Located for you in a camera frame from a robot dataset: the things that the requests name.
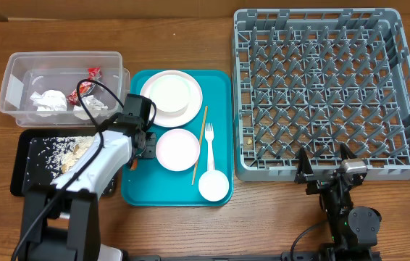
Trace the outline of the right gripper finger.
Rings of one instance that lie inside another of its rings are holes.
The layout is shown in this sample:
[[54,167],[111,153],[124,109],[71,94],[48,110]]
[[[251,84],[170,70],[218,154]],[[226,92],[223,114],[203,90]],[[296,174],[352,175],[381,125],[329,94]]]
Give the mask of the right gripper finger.
[[356,155],[349,149],[345,143],[340,143],[340,157],[342,160],[356,159]]
[[296,154],[296,159],[298,160],[298,167],[296,174],[307,174],[307,175],[312,175],[313,170],[311,168],[311,163],[310,159],[307,156],[306,150],[304,147],[301,147],[297,154]]

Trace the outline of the orange carrot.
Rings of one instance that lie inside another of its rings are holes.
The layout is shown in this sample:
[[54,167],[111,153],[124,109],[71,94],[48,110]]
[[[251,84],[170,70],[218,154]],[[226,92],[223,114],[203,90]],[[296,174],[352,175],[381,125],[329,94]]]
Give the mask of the orange carrot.
[[138,166],[138,160],[134,159],[131,166],[130,166],[130,170],[135,170]]

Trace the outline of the white bowl with food scraps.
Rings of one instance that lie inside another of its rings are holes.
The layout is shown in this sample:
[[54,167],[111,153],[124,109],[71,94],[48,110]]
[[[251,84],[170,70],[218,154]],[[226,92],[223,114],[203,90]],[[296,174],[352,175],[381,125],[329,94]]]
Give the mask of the white bowl with food scraps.
[[156,158],[160,165],[174,172],[184,171],[195,165],[199,155],[198,139],[185,129],[169,130],[156,143]]

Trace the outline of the white napkin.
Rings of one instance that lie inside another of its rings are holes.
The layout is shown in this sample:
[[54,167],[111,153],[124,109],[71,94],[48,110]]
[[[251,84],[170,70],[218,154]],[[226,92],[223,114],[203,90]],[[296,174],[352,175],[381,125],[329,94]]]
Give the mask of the white napkin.
[[[98,117],[99,115],[107,115],[108,106],[96,99],[93,95],[83,97],[83,103],[94,118]],[[73,107],[73,114],[81,120],[90,119],[82,106],[75,105]]]
[[33,101],[33,106],[37,107],[38,116],[41,117],[67,110],[67,98],[61,91],[48,90],[42,94],[35,91],[30,99]]

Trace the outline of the red snack wrapper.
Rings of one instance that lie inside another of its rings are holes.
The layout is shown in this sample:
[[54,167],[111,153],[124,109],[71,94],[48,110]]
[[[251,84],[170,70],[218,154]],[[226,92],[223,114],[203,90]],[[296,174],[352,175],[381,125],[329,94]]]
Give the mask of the red snack wrapper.
[[[86,81],[79,85],[81,97],[88,96],[92,92],[93,88],[96,86],[95,83],[88,82],[88,80],[98,81],[100,77],[101,77],[100,67],[88,68],[88,77],[86,78]],[[70,95],[67,96],[67,101],[71,105],[77,105],[80,103],[77,90],[74,90]]]

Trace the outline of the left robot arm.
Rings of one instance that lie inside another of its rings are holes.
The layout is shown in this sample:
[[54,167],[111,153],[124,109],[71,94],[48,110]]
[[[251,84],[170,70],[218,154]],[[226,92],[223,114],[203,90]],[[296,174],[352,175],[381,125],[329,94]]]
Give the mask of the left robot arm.
[[123,110],[96,127],[83,156],[49,185],[25,193],[20,240],[13,260],[128,260],[127,251],[101,243],[99,200],[124,165],[146,149],[156,105],[128,94]]

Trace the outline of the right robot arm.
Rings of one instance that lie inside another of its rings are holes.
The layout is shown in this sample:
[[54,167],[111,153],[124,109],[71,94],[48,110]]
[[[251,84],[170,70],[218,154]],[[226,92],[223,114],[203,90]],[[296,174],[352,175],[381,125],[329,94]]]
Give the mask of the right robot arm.
[[[360,186],[367,176],[364,160],[357,157],[346,144],[340,145],[340,167],[330,173],[316,174],[306,150],[300,148],[296,158],[298,167],[294,182],[305,183],[306,194],[317,194],[319,204],[326,213],[326,220],[307,228],[293,242],[289,257],[310,260],[380,260],[380,253],[373,252],[382,221],[381,214],[370,207],[353,205],[350,191]],[[307,233],[327,223],[332,242],[320,244],[315,252],[296,252],[300,239]]]

